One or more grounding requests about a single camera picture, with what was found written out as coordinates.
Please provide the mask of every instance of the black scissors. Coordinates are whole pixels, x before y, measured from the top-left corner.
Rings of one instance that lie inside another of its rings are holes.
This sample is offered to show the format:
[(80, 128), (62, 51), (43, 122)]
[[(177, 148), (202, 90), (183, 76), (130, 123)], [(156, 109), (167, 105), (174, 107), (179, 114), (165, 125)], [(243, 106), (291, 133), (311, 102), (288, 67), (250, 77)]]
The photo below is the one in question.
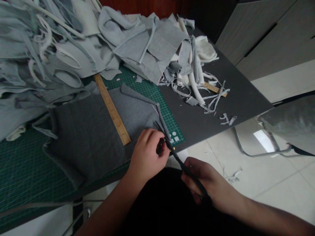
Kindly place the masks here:
[(162, 132), (165, 136), (165, 142), (166, 142), (166, 146), (170, 149), (172, 155), (175, 157), (176, 161), (179, 163), (181, 169), (183, 170), (183, 172), (188, 175), (190, 178), (193, 179), (193, 181), (197, 184), (198, 188), (200, 189), (200, 191), (203, 193), (204, 196), (201, 196), (201, 200), (205, 199), (208, 201), (208, 203), (210, 203), (212, 205), (212, 199), (210, 197), (210, 195), (208, 194), (207, 190), (205, 189), (205, 187), (202, 185), (202, 183), (199, 181), (199, 179), (197, 178), (197, 176), (195, 176), (187, 166), (184, 165), (184, 163), (179, 159), (177, 153), (174, 151), (170, 141), (166, 138), (166, 134), (164, 133), (163, 129), (161, 128), (161, 126), (159, 125), (159, 123), (157, 121), (155, 121), (158, 130), (160, 132)]

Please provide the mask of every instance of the person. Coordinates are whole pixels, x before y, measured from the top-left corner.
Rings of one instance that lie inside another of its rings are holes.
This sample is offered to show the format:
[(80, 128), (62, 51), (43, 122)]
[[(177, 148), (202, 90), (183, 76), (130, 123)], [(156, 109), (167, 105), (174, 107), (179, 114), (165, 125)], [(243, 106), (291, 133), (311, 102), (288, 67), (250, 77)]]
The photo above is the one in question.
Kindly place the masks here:
[(170, 151), (164, 134), (144, 130), (128, 171), (116, 188), (78, 230), (82, 235), (315, 235), (315, 226), (283, 210), (237, 192), (210, 164), (188, 157), (185, 165), (212, 198), (182, 171), (165, 167)]

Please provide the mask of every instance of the table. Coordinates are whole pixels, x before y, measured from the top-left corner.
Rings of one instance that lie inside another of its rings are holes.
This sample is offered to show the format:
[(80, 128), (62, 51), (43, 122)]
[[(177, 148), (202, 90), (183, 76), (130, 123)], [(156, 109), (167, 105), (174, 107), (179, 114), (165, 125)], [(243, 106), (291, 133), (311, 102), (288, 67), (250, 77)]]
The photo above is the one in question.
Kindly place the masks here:
[[(195, 29), (193, 34), (197, 37), (203, 35), (199, 29)], [(229, 60), (217, 49), (219, 60), (205, 64), (203, 71), (207, 71), (216, 76), (219, 81), (226, 80), (226, 88), (231, 89), (226, 98), (221, 98), (217, 106), (217, 113), (204, 114), (204, 109), (199, 106), (190, 106), (185, 103), (170, 87), (160, 86), (159, 89), (172, 112), (178, 126), (180, 127), (186, 141), (176, 146), (176, 151), (186, 149), (202, 140), (212, 137), (224, 130), (240, 124), (256, 115), (259, 115), (273, 106), (267, 99), (229, 62)], [(227, 113), (228, 117), (237, 116), (233, 126), (220, 125), (219, 117)], [(115, 175), (98, 180), (89, 186), (77, 191), (72, 191), (63, 201), (73, 201), (106, 186), (116, 180), (121, 179), (125, 174), (125, 169), (116, 171)], [(23, 220), (12, 222), (10, 225), (1, 228), (0, 233), (34, 219), (51, 208), (37, 210), (34, 214), (25, 216)]]

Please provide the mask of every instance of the cutting mat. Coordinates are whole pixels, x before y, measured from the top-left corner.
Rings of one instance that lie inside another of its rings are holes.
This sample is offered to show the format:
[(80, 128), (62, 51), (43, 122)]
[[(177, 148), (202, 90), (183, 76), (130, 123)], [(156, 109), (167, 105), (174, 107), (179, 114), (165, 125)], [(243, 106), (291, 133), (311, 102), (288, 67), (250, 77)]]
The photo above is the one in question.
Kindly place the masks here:
[[(173, 145), (183, 142), (184, 137), (158, 87), (145, 80), (142, 83), (135, 83), (135, 73), (125, 67), (121, 67), (120, 70), (122, 74), (117, 75), (112, 81), (104, 80), (108, 90), (118, 88), (125, 83), (135, 91), (160, 103), (160, 109), (171, 133)], [(47, 137), (40, 132), (28, 128), (27, 132), (14, 142), (0, 142), (1, 212), (30, 202), (58, 202), (71, 199), (71, 196), (76, 193), (62, 170), (43, 154), (42, 145), (46, 139)], [(128, 166), (129, 163), (119, 166), (99, 181), (126, 170)], [(16, 226), (24, 218), (38, 215), (42, 211), (42, 208), (34, 208), (0, 218), (0, 234)]]

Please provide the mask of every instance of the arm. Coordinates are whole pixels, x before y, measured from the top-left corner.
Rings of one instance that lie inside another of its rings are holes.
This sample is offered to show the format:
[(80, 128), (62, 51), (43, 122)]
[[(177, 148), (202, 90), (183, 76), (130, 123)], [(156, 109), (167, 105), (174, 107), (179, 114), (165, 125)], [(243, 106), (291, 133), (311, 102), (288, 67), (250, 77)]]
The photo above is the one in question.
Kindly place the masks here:
[(79, 229), (76, 236), (113, 235), (128, 214), (146, 182), (166, 165), (169, 150), (164, 143), (160, 157), (156, 148), (164, 134), (144, 130), (138, 138), (129, 169), (116, 188)]
[[(251, 200), (236, 191), (210, 164), (188, 157), (185, 165), (195, 174), (212, 198), (213, 206), (239, 221), (270, 235), (315, 235), (315, 226), (277, 208)], [(183, 173), (182, 180), (197, 204), (202, 195), (193, 180)]]

